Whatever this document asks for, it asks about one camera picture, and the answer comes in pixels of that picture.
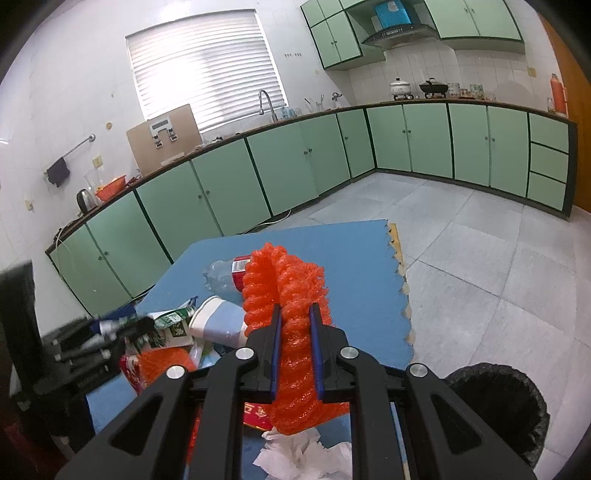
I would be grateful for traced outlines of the black trash bin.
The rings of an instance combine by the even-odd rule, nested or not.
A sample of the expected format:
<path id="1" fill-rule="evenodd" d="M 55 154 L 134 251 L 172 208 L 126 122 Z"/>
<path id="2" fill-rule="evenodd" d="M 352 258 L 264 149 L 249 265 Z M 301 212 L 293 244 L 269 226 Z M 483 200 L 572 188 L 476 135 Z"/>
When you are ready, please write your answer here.
<path id="1" fill-rule="evenodd" d="M 551 416 L 535 383 L 523 372 L 493 363 L 460 368 L 445 383 L 530 468 L 542 455 Z"/>

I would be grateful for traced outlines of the cardboard box on counter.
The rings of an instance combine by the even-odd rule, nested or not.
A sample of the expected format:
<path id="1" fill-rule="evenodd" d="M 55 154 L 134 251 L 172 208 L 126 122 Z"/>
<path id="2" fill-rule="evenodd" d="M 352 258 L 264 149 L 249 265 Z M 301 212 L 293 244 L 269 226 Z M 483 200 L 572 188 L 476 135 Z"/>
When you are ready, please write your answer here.
<path id="1" fill-rule="evenodd" d="M 188 104 L 131 128 L 126 137 L 142 176 L 185 157 L 202 144 Z"/>

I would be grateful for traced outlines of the orange basin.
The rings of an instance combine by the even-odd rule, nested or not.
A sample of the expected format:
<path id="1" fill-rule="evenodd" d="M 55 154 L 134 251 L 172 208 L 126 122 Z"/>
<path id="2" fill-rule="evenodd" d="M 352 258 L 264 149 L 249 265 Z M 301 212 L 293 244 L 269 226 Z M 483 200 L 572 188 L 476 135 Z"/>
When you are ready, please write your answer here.
<path id="1" fill-rule="evenodd" d="M 114 178 L 110 182 L 106 183 L 105 185 L 101 185 L 96 188 L 95 195 L 101 202 L 107 202 L 115 195 L 120 193 L 125 189 L 126 186 L 126 176 L 122 175 L 119 177 Z"/>

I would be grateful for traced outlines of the orange foam fruit net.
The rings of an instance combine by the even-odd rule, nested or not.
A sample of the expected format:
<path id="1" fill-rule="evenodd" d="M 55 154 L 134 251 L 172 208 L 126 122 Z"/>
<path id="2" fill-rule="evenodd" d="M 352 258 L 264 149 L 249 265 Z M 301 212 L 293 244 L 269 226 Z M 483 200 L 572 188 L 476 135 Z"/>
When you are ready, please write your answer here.
<path id="1" fill-rule="evenodd" d="M 315 392 L 311 357 L 311 306 L 318 304 L 322 323 L 332 323 L 325 269 L 266 243 L 245 265 L 242 308 L 245 335 L 269 326 L 280 307 L 280 367 L 276 399 L 263 407 L 270 424 L 294 435 L 349 413 L 349 404 L 325 404 Z"/>

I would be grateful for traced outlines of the white blue paper cup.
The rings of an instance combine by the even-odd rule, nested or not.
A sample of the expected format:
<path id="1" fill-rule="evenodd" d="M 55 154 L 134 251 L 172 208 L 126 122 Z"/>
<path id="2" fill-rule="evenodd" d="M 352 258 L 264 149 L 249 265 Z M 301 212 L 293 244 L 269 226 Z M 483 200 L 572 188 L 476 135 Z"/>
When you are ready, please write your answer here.
<path id="1" fill-rule="evenodd" d="M 194 312 L 188 329 L 194 338 L 241 348 L 246 343 L 245 311 L 242 306 L 211 296 Z"/>

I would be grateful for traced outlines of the crushed red soda can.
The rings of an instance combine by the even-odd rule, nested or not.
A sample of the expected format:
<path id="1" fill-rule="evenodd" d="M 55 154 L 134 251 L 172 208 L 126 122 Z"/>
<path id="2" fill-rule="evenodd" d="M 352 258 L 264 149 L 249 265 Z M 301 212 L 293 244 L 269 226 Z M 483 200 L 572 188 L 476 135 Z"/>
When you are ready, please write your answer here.
<path id="1" fill-rule="evenodd" d="M 138 356 L 133 354 L 122 355 L 119 359 L 119 368 L 135 393 L 137 395 L 141 394 L 145 385 L 140 373 Z"/>

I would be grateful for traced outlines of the clear plastic bottle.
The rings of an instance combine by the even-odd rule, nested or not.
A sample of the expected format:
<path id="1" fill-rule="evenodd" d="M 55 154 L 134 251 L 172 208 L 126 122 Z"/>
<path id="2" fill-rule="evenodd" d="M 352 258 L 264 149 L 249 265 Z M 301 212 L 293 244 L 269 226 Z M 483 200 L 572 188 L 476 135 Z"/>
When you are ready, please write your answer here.
<path id="1" fill-rule="evenodd" d="M 242 293 L 246 265 L 252 256 L 238 256 L 229 260 L 218 260 L 204 269 L 205 286 L 215 295 Z"/>

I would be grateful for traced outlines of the blue felt table mat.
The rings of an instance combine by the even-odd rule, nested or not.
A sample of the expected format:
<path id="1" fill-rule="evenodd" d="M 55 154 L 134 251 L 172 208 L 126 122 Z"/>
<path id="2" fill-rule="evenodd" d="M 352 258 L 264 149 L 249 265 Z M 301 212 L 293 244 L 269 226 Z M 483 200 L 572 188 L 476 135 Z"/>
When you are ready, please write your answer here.
<path id="1" fill-rule="evenodd" d="M 287 230 L 201 240 L 190 245 L 138 304 L 140 313 L 169 310 L 195 297 L 204 300 L 204 269 L 280 245 L 291 255 L 325 270 L 332 322 L 346 332 L 349 344 L 380 363 L 399 369 L 413 359 L 407 336 L 405 280 L 384 220 L 297 227 Z"/>

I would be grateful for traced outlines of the steel kettle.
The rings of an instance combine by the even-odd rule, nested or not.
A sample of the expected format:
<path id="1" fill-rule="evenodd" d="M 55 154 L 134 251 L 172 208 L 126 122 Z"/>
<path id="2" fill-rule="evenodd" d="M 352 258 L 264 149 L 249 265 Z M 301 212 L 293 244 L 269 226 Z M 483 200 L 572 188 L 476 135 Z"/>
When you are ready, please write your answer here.
<path id="1" fill-rule="evenodd" d="M 95 196 L 88 189 L 81 189 L 77 192 L 76 203 L 82 215 L 87 215 L 98 206 Z"/>

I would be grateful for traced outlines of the green white milk carton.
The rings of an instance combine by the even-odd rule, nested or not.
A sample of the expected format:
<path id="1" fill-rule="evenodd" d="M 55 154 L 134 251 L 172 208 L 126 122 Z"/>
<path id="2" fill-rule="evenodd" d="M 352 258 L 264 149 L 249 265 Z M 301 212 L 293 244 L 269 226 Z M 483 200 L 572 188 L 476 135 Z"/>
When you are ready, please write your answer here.
<path id="1" fill-rule="evenodd" d="M 127 340 L 125 353 L 139 355 L 163 348 L 189 347 L 193 340 L 188 324 L 196 310 L 197 297 L 192 297 L 175 309 L 145 314 L 152 320 L 151 330 L 135 340 Z"/>

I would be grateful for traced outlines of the chrome faucet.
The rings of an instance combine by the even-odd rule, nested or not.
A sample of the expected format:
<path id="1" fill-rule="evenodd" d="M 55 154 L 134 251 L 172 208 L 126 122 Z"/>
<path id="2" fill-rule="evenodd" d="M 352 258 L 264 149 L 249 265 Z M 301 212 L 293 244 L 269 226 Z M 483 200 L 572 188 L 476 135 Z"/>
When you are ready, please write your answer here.
<path id="1" fill-rule="evenodd" d="M 270 120 L 273 123 L 277 123 L 279 118 L 276 115 L 276 110 L 274 110 L 273 102 L 270 99 L 270 94 L 264 89 L 259 90 L 259 116 L 266 114 L 266 107 L 263 105 L 263 100 L 266 100 L 267 110 L 269 110 L 270 114 Z"/>

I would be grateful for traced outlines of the white tissue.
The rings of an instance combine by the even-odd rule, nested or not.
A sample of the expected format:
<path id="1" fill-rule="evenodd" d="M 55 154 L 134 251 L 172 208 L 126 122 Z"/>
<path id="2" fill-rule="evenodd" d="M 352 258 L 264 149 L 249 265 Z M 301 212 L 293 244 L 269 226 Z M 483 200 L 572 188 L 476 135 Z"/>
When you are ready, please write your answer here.
<path id="1" fill-rule="evenodd" d="M 252 464 L 267 479 L 352 479 L 352 444 L 341 442 L 325 447 L 317 428 L 294 435 L 276 428 L 263 433 L 264 445 Z"/>

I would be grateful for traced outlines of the red gold paper bag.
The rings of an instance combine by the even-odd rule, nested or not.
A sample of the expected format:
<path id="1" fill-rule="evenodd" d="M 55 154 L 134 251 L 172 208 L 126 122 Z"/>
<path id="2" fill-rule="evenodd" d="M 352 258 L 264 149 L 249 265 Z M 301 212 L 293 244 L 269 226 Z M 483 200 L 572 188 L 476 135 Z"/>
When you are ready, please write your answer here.
<path id="1" fill-rule="evenodd" d="M 197 405 L 197 413 L 195 414 L 195 421 L 193 424 L 193 428 L 191 430 L 189 443 L 186 449 L 186 465 L 190 464 L 193 455 L 193 450 L 195 447 L 195 442 L 197 441 L 197 433 L 199 429 L 202 408 L 204 408 L 204 404 Z M 270 431 L 273 429 L 273 425 L 271 425 L 270 422 L 270 417 L 266 414 L 266 410 L 263 408 L 263 404 L 246 402 L 245 406 L 243 407 L 242 420 L 243 425 L 262 432 Z"/>

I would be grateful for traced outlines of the green lower cabinets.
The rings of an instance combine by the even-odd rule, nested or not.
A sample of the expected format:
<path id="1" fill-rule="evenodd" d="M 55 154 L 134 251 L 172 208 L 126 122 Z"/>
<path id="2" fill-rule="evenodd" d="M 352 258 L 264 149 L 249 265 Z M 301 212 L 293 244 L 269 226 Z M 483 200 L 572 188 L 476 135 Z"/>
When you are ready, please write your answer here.
<path id="1" fill-rule="evenodd" d="M 491 102 L 350 107 L 266 125 L 145 175 L 61 230 L 47 256 L 82 308 L 144 294 L 194 242 L 249 232 L 374 171 L 571 213 L 575 123 Z"/>

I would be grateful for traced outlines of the green upper cabinets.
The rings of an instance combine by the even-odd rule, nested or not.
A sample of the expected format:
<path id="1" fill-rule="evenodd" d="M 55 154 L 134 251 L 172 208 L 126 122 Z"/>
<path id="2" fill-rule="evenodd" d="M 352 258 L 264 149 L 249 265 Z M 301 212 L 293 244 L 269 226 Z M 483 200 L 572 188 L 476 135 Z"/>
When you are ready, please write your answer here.
<path id="1" fill-rule="evenodd" d="M 325 70 L 380 62 L 386 51 L 423 40 L 439 40 L 454 50 L 525 52 L 514 15 L 502 0 L 310 0 L 301 4 L 301 13 Z"/>

